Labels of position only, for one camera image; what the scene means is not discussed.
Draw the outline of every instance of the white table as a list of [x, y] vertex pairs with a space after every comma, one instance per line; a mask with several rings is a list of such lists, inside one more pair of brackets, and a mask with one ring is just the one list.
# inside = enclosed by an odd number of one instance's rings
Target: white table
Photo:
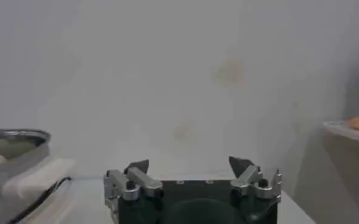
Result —
[[[176, 177], [160, 177], [161, 180], [208, 180], [222, 179], [221, 175], [182, 175]], [[112, 224], [108, 208], [104, 205], [103, 185], [99, 178], [84, 178], [74, 180], [69, 190], [73, 194], [73, 205], [61, 222], [67, 224], [100, 223]], [[292, 199], [282, 192], [282, 202], [279, 204], [278, 224], [315, 224]]]
[[355, 130], [348, 126], [346, 121], [324, 122], [323, 126], [325, 129], [336, 135], [345, 136], [359, 141], [359, 130]]

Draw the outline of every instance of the stainless steel bowl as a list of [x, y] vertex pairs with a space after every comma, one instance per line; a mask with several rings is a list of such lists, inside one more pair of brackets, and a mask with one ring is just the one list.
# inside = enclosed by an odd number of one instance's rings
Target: stainless steel bowl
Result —
[[0, 155], [6, 159], [0, 164], [0, 223], [8, 223], [27, 207], [5, 198], [4, 184], [45, 159], [50, 138], [49, 133], [41, 130], [0, 129]]

